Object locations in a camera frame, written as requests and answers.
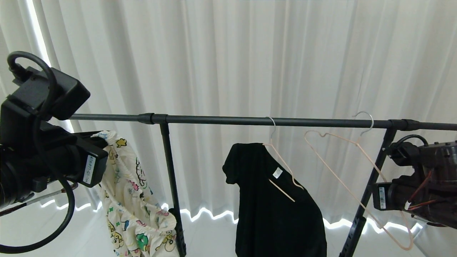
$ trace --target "patterned garment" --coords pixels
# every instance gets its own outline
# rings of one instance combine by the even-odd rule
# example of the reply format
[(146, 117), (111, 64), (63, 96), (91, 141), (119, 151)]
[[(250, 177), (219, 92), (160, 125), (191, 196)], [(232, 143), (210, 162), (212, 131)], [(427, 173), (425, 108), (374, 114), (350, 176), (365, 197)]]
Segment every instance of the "patterned garment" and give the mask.
[(109, 153), (99, 196), (117, 256), (175, 257), (175, 217), (160, 208), (140, 162), (116, 132), (102, 131)]

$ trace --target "black metal rod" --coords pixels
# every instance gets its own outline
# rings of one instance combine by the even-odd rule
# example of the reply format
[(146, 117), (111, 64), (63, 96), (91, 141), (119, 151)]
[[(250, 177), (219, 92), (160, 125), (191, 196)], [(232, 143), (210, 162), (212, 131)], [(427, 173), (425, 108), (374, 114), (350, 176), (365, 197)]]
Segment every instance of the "black metal rod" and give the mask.
[(186, 256), (186, 244), (184, 242), (184, 235), (181, 221), (181, 209), (179, 207), (178, 188), (176, 186), (175, 167), (173, 165), (173, 155), (171, 152), (170, 142), (170, 129), (167, 123), (160, 124), (160, 131), (162, 133), (162, 140), (164, 142), (165, 160), (168, 169), (168, 179), (170, 180), (171, 198), (173, 199), (172, 214), (176, 218), (176, 246), (180, 257)]
[[(384, 134), (383, 144), (381, 145), (381, 149), (379, 150), (375, 161), (376, 167), (378, 167), (380, 170), (382, 169), (384, 161), (387, 157), (386, 149), (393, 142), (396, 133), (396, 129), (387, 129), (386, 133)], [(378, 178), (379, 173), (375, 168), (373, 168), (370, 178), (368, 179), (367, 186), (365, 187), (365, 191), (363, 192), (362, 199), (360, 200), (363, 205), (366, 206), (368, 204), (368, 201), (372, 195), (372, 184), (376, 183)], [(360, 236), (362, 234), (363, 226), (365, 226), (367, 221), (363, 217), (364, 213), (365, 209), (359, 205), (354, 220), (352, 221), (352, 227), (349, 230), (349, 234), (346, 238), (346, 243), (343, 246), (343, 250), (340, 252), (340, 257), (352, 257), (354, 254), (357, 243), (359, 242)]]
[[(143, 113), (139, 115), (120, 114), (74, 114), (72, 120), (106, 120), (106, 121), (138, 121), (146, 124), (162, 123), (155, 122), (154, 116), (158, 114)], [(369, 128), (371, 120), (355, 119), (309, 119), (309, 118), (273, 118), (277, 126), (295, 127), (333, 127), (333, 128)], [(220, 125), (264, 125), (271, 126), (272, 122), (265, 117), (219, 117), (219, 116), (177, 116), (167, 115), (167, 123), (187, 124), (220, 124)], [(397, 130), (457, 130), (457, 124), (425, 123), (413, 120), (375, 120), (376, 129)]]

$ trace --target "rack leg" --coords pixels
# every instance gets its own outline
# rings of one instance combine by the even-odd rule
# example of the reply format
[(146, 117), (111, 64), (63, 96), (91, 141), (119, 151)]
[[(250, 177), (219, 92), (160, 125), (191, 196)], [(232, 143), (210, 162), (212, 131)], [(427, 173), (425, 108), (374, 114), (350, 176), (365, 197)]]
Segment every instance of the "rack leg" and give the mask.
[[(386, 130), (384, 134), (383, 144), (381, 145), (381, 149), (376, 158), (376, 166), (381, 169), (384, 161), (386, 160), (387, 153), (385, 149), (387, 149), (390, 144), (393, 142), (395, 134), (397, 133), (396, 129), (389, 128)], [(370, 197), (372, 195), (372, 188), (371, 185), (376, 183), (377, 178), (379, 177), (378, 172), (376, 169), (373, 168), (370, 178), (368, 179), (367, 187), (365, 187), (365, 191), (363, 192), (363, 196), (361, 202), (363, 205), (367, 205)], [(346, 243), (343, 246), (343, 250), (340, 252), (339, 257), (352, 257), (354, 251), (356, 250), (357, 243), (359, 242), (360, 236), (362, 235), (363, 227), (367, 222), (367, 219), (363, 217), (365, 209), (362, 206), (359, 206), (357, 209), (356, 215), (354, 220), (352, 221), (352, 227), (349, 230), (349, 234), (346, 238)]]
[(170, 212), (176, 217), (176, 246), (180, 257), (186, 256), (186, 243), (184, 242), (184, 233), (182, 230), (181, 213), (179, 208), (178, 188), (176, 187), (175, 167), (173, 166), (173, 155), (171, 153), (170, 129), (167, 123), (160, 124), (162, 140), (164, 142), (165, 159), (167, 162), (168, 178), (170, 180), (171, 197), (173, 198), (173, 208)]

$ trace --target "shirt sleeve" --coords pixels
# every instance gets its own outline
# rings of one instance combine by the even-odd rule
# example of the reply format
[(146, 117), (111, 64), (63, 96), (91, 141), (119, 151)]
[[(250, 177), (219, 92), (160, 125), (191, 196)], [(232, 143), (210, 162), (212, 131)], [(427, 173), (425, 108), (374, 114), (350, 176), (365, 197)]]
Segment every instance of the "shirt sleeve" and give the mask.
[(228, 153), (227, 159), (225, 159), (225, 163), (222, 166), (222, 170), (227, 176), (226, 183), (227, 184), (239, 184), (239, 160), (238, 160), (238, 148), (239, 144), (232, 145), (230, 152)]

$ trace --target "yellow star print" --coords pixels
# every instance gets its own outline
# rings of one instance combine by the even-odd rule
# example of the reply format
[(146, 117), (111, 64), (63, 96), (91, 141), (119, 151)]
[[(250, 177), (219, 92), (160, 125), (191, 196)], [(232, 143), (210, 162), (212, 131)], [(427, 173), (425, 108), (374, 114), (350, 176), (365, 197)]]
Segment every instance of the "yellow star print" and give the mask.
[(121, 146), (127, 146), (127, 140), (121, 138), (116, 141), (117, 147), (121, 148)]

